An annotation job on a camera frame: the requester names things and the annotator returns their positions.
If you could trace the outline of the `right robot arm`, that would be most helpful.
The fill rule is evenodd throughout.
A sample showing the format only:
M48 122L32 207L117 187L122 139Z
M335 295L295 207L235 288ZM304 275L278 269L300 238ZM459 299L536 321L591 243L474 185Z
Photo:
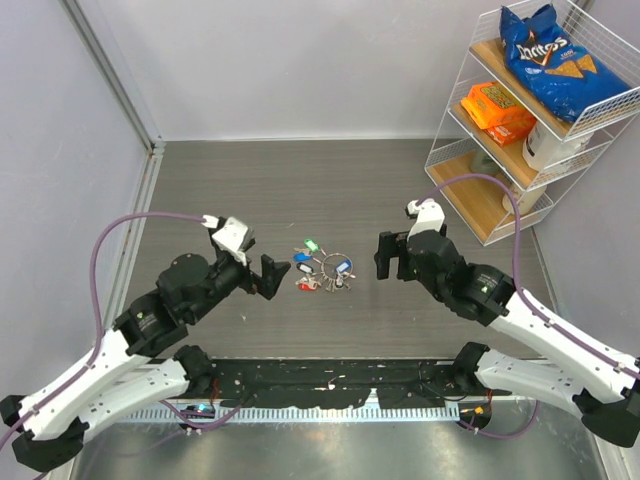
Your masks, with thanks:
M455 387L509 391L577 417L594 435L630 448L639 436L639 360L576 328L514 280L485 264L468 263L443 231L382 232L374 255L378 279L419 282L457 316L506 334L550 365L517 360L469 342L454 362Z

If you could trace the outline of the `large metal keyring with keys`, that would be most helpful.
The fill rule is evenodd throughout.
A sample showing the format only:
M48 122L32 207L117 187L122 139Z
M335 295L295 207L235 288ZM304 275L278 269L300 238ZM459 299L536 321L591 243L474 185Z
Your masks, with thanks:
M346 254L325 250L318 242L311 238L303 241L302 247L294 249L292 257L300 278L295 281L296 287L303 292L316 292L324 289L329 293L351 289L351 282L356 278L354 274L354 262ZM341 289L334 287L335 268L343 260L351 261L352 269L350 277L345 281Z

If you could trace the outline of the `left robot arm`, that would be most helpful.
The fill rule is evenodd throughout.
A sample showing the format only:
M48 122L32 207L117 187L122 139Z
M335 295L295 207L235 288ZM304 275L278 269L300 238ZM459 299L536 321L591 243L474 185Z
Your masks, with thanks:
M155 289L134 300L94 350L41 390L2 400L2 420L18 431L12 442L17 462L49 472L117 420L150 403L185 393L207 395L215 369L198 346L181 347L135 379L124 377L184 339L189 326L235 289L272 299L290 267L268 255L261 257L260 274L226 252L214 263L196 254L176 258L158 276Z

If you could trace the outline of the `key with blue tag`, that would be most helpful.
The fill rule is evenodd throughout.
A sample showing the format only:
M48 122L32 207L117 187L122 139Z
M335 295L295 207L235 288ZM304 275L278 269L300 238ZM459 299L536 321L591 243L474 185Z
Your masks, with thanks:
M335 268L335 280L334 287L341 289L345 286L345 281L350 277L352 269L351 261L348 259L343 260Z

